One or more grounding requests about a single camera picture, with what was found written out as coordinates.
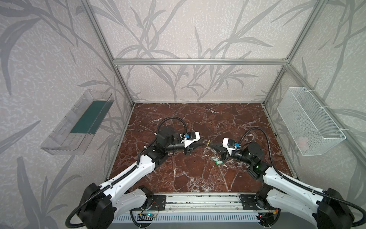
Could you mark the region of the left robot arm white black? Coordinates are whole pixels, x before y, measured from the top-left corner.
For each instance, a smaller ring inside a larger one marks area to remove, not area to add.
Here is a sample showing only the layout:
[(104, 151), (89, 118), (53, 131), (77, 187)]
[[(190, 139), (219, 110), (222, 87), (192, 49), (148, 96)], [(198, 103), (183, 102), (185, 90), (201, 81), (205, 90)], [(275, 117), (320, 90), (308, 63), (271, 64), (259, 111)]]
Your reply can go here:
[(66, 227), (106, 229), (115, 217), (148, 206), (148, 199), (153, 197), (149, 189), (139, 187), (132, 192), (129, 189), (161, 166), (171, 152), (183, 151), (188, 155), (200, 146), (203, 142), (199, 132), (178, 134), (172, 127), (163, 127), (136, 162), (112, 179), (85, 188), (79, 206), (66, 219)]

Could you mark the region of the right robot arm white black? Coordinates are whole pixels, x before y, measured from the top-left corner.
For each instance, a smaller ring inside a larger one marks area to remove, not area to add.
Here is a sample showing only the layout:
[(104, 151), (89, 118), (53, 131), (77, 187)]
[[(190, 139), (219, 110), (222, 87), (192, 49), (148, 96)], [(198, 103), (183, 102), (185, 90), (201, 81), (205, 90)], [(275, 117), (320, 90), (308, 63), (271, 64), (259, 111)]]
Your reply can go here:
[(210, 148), (221, 155), (221, 159), (236, 159), (249, 165), (248, 174), (263, 183), (256, 194), (257, 205), (271, 206), (290, 212), (319, 229), (350, 229), (354, 215), (336, 190), (322, 190), (303, 183), (262, 160), (264, 152), (259, 144), (251, 142), (244, 148), (238, 143), (229, 144), (228, 138)]

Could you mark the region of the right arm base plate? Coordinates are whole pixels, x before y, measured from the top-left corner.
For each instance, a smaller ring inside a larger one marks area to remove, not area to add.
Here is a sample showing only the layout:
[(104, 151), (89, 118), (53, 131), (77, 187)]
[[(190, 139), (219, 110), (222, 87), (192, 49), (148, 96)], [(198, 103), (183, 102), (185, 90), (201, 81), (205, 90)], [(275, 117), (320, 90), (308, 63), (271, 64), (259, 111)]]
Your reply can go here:
[(243, 210), (276, 210), (276, 208), (272, 207), (265, 198), (257, 196), (256, 194), (240, 194), (239, 200)]

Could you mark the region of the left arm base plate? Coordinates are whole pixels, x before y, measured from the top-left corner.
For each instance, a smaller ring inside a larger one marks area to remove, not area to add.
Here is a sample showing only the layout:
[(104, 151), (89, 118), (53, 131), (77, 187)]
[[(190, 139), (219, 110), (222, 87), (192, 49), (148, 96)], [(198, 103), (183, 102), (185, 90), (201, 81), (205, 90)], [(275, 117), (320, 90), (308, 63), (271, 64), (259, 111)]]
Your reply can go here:
[(136, 210), (153, 210), (160, 211), (165, 210), (166, 206), (166, 195), (153, 195), (147, 198), (145, 203), (138, 207)]

